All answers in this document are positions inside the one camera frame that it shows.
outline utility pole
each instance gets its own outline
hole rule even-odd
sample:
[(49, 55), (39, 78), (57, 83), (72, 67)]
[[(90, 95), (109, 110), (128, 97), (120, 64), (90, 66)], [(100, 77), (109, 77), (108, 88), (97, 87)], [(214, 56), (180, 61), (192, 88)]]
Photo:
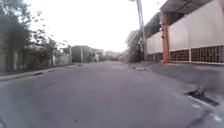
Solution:
[(144, 52), (144, 59), (143, 60), (146, 60), (146, 57), (147, 57), (147, 47), (146, 47), (144, 20), (143, 20), (143, 14), (142, 14), (142, 3), (141, 3), (141, 0), (130, 0), (130, 1), (137, 3), (138, 17), (139, 17), (139, 24), (140, 24), (141, 38), (142, 38), (140, 43), (139, 43), (139, 45), (140, 45), (141, 53)]
[(80, 47), (80, 58), (81, 58), (81, 62), (83, 62), (83, 50), (82, 50), (82, 48)]
[(72, 47), (68, 45), (68, 49), (69, 49), (69, 64), (72, 64)]

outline asphalt road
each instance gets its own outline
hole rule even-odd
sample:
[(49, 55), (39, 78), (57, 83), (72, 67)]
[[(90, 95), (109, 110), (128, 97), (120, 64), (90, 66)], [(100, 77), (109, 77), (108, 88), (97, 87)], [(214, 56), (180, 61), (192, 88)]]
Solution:
[(7, 128), (223, 128), (184, 83), (120, 62), (99, 62), (0, 83)]

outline overcast sky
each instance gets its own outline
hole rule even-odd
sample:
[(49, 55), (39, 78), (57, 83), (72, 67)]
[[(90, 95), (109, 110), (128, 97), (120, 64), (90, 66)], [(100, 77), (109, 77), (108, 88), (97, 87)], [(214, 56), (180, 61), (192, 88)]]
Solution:
[[(70, 45), (121, 52), (130, 31), (139, 28), (137, 5), (129, 0), (27, 0), (42, 11), (49, 35)], [(145, 24), (166, 0), (142, 0)]]

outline sidewalk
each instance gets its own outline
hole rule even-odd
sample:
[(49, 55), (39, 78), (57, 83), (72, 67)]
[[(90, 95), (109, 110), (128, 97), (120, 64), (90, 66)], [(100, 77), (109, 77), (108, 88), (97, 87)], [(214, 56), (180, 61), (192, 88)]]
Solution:
[(72, 65), (68, 65), (68, 66), (54, 67), (54, 68), (49, 68), (49, 69), (43, 69), (43, 70), (31, 71), (31, 72), (25, 72), (25, 73), (18, 73), (18, 74), (13, 74), (13, 75), (2, 75), (2, 76), (0, 76), (0, 82), (9, 81), (9, 80), (13, 80), (13, 79), (19, 79), (19, 78), (23, 78), (23, 77), (32, 76), (32, 75), (40, 75), (43, 73), (53, 72), (53, 71), (57, 71), (57, 70), (65, 69), (65, 68), (76, 67), (76, 66), (80, 66), (80, 64), (72, 64)]
[(129, 65), (134, 67), (140, 66), (142, 68), (145, 68), (145, 70), (171, 77), (179, 81), (183, 81), (185, 83), (188, 83), (189, 85), (194, 85), (195, 89), (201, 87), (206, 90), (206, 94), (210, 98), (218, 102), (224, 101), (223, 66), (161, 63), (156, 64), (153, 62), (144, 62)]

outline pole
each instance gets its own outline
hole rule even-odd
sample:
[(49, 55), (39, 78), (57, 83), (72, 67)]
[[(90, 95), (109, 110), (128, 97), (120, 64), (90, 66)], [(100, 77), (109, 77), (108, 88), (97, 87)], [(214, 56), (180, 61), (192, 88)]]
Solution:
[(82, 48), (80, 47), (80, 54), (81, 54), (81, 62), (83, 62), (83, 50), (82, 50)]
[(70, 45), (68, 45), (68, 49), (69, 49), (69, 63), (72, 63), (72, 47)]
[(146, 47), (146, 39), (145, 39), (145, 28), (144, 28), (144, 21), (143, 21), (143, 14), (142, 14), (142, 3), (141, 0), (136, 0), (137, 6), (138, 6), (138, 16), (139, 16), (139, 24), (141, 29), (141, 37), (142, 37), (142, 45), (143, 51), (144, 51), (144, 60), (146, 60), (147, 57), (147, 47)]

